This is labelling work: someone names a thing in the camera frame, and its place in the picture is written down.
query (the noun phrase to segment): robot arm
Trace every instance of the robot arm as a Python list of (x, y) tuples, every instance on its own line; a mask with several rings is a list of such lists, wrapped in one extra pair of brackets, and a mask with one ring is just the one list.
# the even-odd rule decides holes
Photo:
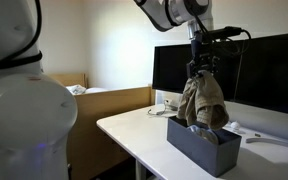
[(165, 32), (188, 22), (189, 38), (194, 38), (199, 20), (212, 22), (212, 0), (134, 0), (159, 31)]
[[(216, 39), (228, 39), (241, 32), (247, 31), (236, 27), (225, 27), (224, 29), (209, 31), (213, 29), (213, 17), (211, 13), (212, 0), (134, 0), (151, 20), (159, 31), (165, 32), (173, 27), (188, 23), (188, 34), (191, 40), (193, 60), (187, 64), (187, 76), (201, 76), (198, 73), (201, 67), (213, 72), (217, 71), (216, 61), (219, 60), (212, 53)], [(200, 54), (203, 43), (209, 44), (209, 53)]]

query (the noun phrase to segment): cloth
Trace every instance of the cloth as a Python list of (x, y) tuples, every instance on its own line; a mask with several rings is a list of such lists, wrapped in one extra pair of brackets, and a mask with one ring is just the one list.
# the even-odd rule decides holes
[(189, 127), (187, 127), (187, 129), (189, 129), (190, 131), (192, 131), (196, 135), (201, 136), (202, 138), (210, 141), (213, 144), (218, 144), (218, 138), (217, 138), (216, 134), (211, 129), (206, 130), (206, 129), (200, 128), (196, 125), (189, 126)]
[(213, 130), (221, 129), (229, 120), (221, 87), (208, 71), (203, 77), (189, 78), (177, 112), (177, 118), (186, 119), (187, 125), (206, 124)]
[(73, 95), (84, 94), (84, 92), (86, 91), (86, 88), (79, 84), (74, 86), (66, 86), (66, 89), (69, 90), (70, 93)]

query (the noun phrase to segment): black strap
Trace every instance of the black strap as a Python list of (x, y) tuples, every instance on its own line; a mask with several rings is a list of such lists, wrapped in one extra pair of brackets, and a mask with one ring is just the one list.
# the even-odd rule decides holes
[(170, 12), (169, 12), (169, 10), (168, 10), (168, 7), (169, 7), (169, 0), (166, 0), (165, 1), (165, 13), (166, 13), (166, 17), (167, 17), (167, 19), (168, 19), (168, 21), (170, 22), (170, 24), (172, 25), (172, 26), (179, 26), (177, 23), (175, 23), (174, 21), (173, 21), (173, 19), (171, 18), (171, 15), (170, 15)]
[(146, 3), (146, 0), (142, 0), (141, 2), (135, 1), (138, 6), (143, 6)]
[(12, 61), (0, 61), (0, 69), (8, 69), (8, 68), (13, 68), (17, 66), (22, 66), (25, 64), (30, 64), (33, 62), (37, 62), (41, 60), (43, 57), (42, 52), (40, 51), (39, 54), (35, 56), (30, 56), (22, 59), (16, 59)]

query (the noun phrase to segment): robot body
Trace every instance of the robot body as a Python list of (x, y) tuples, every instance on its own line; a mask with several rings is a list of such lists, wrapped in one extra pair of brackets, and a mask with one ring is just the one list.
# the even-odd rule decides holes
[[(26, 0), (0, 0), (0, 61), (35, 34)], [(34, 43), (10, 61), (35, 56)], [(0, 180), (68, 180), (67, 136), (75, 98), (44, 75), (39, 61), (0, 69)]]

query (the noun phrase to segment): white wall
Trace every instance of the white wall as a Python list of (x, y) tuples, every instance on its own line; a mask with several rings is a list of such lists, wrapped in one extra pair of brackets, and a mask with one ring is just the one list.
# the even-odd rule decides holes
[(39, 46), (45, 73), (87, 72), (83, 5), (82, 0), (41, 0)]
[(86, 0), (85, 12), (92, 86), (146, 86), (152, 79), (154, 46), (189, 43), (186, 27), (158, 32), (132, 0)]
[[(154, 46), (189, 43), (186, 25), (158, 32), (133, 0), (86, 0), (85, 12), (93, 86), (120, 89), (151, 83)], [(253, 37), (288, 33), (285, 0), (213, 0), (213, 17), (215, 29), (238, 26)]]
[[(41, 3), (44, 70), (87, 72), (91, 86), (145, 86), (152, 79), (154, 46), (189, 43), (186, 25), (158, 32), (133, 0)], [(213, 0), (213, 17), (215, 29), (238, 26), (253, 37), (288, 33), (285, 0)]]

